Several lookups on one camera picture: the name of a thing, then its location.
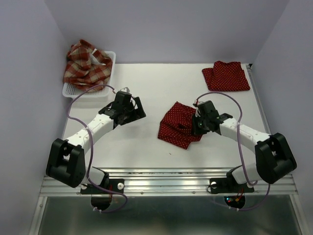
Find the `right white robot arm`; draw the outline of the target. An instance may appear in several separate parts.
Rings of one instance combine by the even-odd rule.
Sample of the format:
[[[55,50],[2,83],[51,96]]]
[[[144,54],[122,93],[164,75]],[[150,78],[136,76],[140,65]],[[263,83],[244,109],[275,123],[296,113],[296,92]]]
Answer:
[[[253,164],[241,164],[231,169],[224,178],[210,180],[212,193],[235,192],[249,183],[264,181],[274,184],[297,168],[296,160],[284,135],[268,134],[241,125],[229,114],[219,114],[212,101],[194,103],[196,112],[192,116],[192,134],[209,132],[230,138],[239,147],[246,147],[255,155]]]

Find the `red polka dot skirt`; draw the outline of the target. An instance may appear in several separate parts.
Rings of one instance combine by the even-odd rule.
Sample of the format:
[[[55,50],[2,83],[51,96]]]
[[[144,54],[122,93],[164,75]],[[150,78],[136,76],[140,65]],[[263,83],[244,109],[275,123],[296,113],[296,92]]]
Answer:
[[[210,91],[241,92],[250,90],[240,62],[216,61],[212,68],[202,69],[202,74]]]
[[[201,140],[202,135],[192,134],[192,116],[196,109],[176,102],[160,122],[157,138],[183,149],[192,142]]]

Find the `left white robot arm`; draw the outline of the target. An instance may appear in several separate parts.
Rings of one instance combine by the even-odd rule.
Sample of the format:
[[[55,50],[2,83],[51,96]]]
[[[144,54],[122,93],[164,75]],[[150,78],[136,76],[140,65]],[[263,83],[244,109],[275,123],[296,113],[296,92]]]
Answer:
[[[86,163],[85,154],[105,134],[146,117],[141,100],[125,91],[118,91],[113,102],[102,108],[89,124],[65,140],[56,139],[51,146],[46,166],[47,176],[75,188],[92,185],[98,193],[109,189],[109,174]]]

